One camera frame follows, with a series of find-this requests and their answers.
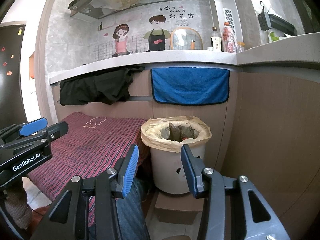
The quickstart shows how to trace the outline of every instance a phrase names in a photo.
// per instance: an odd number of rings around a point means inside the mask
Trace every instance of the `metal bolt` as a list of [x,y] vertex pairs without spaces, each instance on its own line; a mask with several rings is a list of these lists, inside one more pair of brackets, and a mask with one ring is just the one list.
[[212,173],[213,173],[213,169],[211,169],[211,168],[204,168],[204,173],[206,173],[206,174],[212,174]]
[[79,176],[73,176],[72,178],[71,178],[71,181],[72,182],[78,182],[80,180],[80,177]]
[[246,176],[240,176],[240,181],[246,183],[248,182],[248,178]]
[[114,168],[109,168],[109,169],[107,169],[107,173],[108,173],[108,174],[115,174],[115,173],[116,173],[116,169],[114,169]]
[[271,235],[268,235],[267,236],[267,240],[276,240],[273,236],[271,236]]

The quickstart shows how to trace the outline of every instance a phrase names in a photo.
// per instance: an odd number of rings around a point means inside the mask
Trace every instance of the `red plaid cloth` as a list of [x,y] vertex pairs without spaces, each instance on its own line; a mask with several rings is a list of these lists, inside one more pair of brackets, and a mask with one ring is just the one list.
[[[52,159],[29,173],[33,183],[53,201],[75,175],[97,176],[117,159],[124,157],[131,144],[139,147],[140,165],[150,152],[141,140],[141,125],[147,119],[92,117],[72,113],[63,121],[69,131],[51,143]],[[94,221],[94,198],[89,204],[89,225]]]

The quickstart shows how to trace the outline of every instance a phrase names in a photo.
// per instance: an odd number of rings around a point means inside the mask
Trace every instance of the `blue towel with black border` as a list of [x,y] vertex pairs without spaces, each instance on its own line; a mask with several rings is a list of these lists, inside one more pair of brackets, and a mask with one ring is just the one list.
[[203,106],[229,98],[228,69],[167,67],[151,69],[153,99],[161,104]]

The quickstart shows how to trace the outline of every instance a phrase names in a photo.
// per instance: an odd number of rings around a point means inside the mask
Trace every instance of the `kitchen counter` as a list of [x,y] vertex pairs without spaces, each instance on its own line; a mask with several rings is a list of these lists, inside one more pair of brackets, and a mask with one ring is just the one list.
[[212,52],[207,50],[164,50],[130,54],[108,58],[74,69],[49,73],[49,83],[120,66],[150,63],[212,63],[245,67],[252,64],[270,62],[304,62],[319,64],[320,70],[320,33],[309,33],[264,44],[239,54]]

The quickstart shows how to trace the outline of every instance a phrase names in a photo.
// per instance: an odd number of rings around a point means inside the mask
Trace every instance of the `yellow plastic trash bag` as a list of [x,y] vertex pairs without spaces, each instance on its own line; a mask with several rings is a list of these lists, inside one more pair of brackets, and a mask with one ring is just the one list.
[[[168,140],[169,123],[173,123],[175,126],[189,127],[191,125],[195,129],[196,139],[188,138],[182,142]],[[206,143],[211,136],[210,127],[195,116],[149,119],[141,126],[141,139],[145,145],[168,152],[179,153],[184,144],[188,144],[190,147],[199,146]]]

